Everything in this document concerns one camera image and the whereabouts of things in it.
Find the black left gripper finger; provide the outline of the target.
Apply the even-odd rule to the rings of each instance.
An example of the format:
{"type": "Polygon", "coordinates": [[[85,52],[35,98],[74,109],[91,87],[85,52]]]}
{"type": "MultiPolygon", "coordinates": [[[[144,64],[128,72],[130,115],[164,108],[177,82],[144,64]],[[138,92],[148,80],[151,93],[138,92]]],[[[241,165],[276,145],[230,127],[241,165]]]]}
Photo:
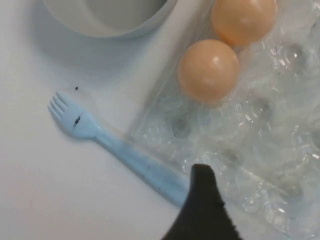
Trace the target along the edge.
{"type": "Polygon", "coordinates": [[[220,194],[213,169],[206,164],[191,168],[190,189],[184,205],[164,240],[239,240],[220,194]]]}

